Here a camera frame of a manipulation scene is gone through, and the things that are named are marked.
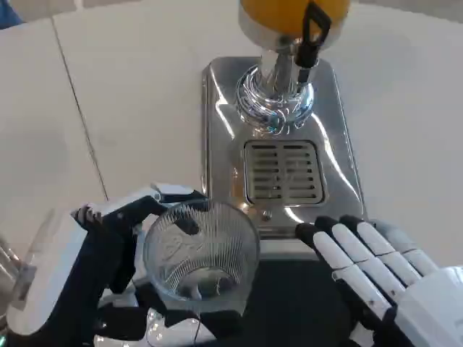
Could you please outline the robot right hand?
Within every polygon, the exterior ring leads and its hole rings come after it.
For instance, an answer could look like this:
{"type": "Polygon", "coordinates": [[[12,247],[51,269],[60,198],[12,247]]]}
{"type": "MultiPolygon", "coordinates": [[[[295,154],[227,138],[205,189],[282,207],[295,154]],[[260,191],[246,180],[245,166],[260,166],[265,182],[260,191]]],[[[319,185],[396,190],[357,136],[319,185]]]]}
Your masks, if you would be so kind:
{"type": "Polygon", "coordinates": [[[399,228],[352,215],[319,216],[295,235],[350,310],[342,346],[462,345],[462,266],[439,267],[399,228]]]}

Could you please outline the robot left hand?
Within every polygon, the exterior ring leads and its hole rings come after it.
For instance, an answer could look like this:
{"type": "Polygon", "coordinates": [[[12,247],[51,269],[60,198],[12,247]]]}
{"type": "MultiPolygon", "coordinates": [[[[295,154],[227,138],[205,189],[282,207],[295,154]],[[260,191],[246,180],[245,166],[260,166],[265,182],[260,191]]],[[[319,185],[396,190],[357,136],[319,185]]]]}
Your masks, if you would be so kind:
{"type": "Polygon", "coordinates": [[[183,202],[204,211],[206,201],[189,187],[152,184],[103,209],[84,205],[47,222],[20,268],[1,344],[145,345],[148,308],[104,304],[103,292],[125,292],[135,274],[135,229],[148,216],[183,202]]]}

